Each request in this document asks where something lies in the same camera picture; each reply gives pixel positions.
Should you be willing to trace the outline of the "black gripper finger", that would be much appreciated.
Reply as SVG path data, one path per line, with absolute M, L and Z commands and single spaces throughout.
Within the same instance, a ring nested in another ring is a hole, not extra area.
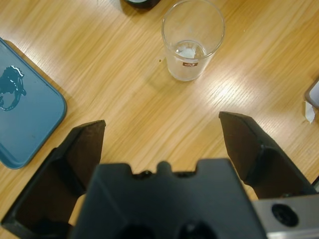
M 6 213 L 4 228 L 67 229 L 100 163 L 105 121 L 73 128 L 37 169 Z
M 259 199 L 316 194 L 280 146 L 249 116 L 220 112 L 227 153 Z

